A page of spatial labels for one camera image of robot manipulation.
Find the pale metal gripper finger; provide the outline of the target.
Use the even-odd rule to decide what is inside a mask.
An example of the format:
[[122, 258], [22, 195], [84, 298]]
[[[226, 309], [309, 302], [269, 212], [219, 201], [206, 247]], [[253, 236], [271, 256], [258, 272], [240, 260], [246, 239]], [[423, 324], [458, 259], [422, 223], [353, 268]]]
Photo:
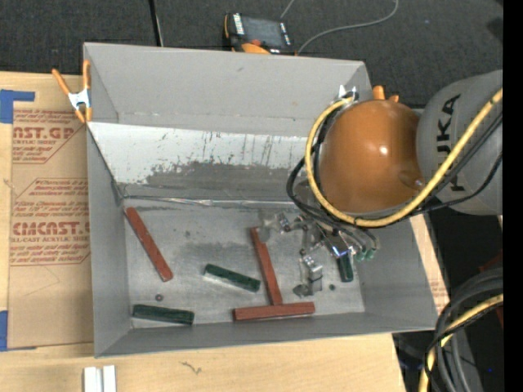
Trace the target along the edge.
[[286, 234], [292, 230], [291, 223], [283, 212], [261, 212], [259, 218], [261, 224], [258, 227], [258, 236], [262, 242], [268, 241], [273, 232]]
[[314, 296], [323, 290], [323, 266], [312, 256], [303, 256], [299, 261], [300, 283], [293, 289], [298, 297]]

